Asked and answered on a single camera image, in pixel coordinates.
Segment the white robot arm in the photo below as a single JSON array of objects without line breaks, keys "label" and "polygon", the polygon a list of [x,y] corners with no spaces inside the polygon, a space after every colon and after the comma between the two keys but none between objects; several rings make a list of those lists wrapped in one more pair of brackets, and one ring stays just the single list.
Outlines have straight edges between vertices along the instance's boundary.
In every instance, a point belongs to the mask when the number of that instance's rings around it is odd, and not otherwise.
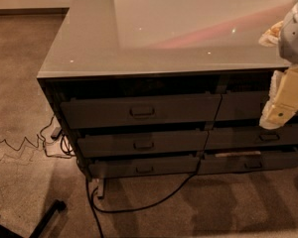
[{"label": "white robot arm", "polygon": [[291,63],[284,72],[273,72],[269,99],[261,112],[259,126],[274,130],[284,126],[298,112],[298,1],[258,42],[265,47],[277,47],[279,55]]}]

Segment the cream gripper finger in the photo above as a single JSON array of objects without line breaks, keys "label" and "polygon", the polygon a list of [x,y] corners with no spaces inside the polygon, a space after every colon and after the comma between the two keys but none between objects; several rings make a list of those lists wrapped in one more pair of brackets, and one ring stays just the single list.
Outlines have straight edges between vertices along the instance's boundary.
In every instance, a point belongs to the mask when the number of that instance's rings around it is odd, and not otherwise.
[{"label": "cream gripper finger", "polygon": [[271,77],[269,99],[264,105],[259,126],[274,130],[284,126],[298,112],[298,64]]},{"label": "cream gripper finger", "polygon": [[278,45],[278,40],[283,22],[279,21],[271,26],[258,40],[258,43],[264,47],[275,47]]}]

